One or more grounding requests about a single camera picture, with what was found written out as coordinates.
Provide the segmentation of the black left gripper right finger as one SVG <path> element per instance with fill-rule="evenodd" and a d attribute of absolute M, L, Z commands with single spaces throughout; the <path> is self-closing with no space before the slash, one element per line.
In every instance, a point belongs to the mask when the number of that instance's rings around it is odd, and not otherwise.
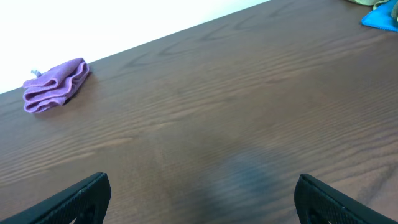
<path fill-rule="evenodd" d="M 301 174 L 294 204 L 304 224 L 397 224 L 309 174 Z"/>

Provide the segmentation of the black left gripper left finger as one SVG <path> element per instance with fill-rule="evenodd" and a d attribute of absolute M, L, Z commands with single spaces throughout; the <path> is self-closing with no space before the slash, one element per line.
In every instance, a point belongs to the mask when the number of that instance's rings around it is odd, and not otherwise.
<path fill-rule="evenodd" d="M 1 223 L 102 224 L 110 199 L 108 176 L 98 172 Z"/>

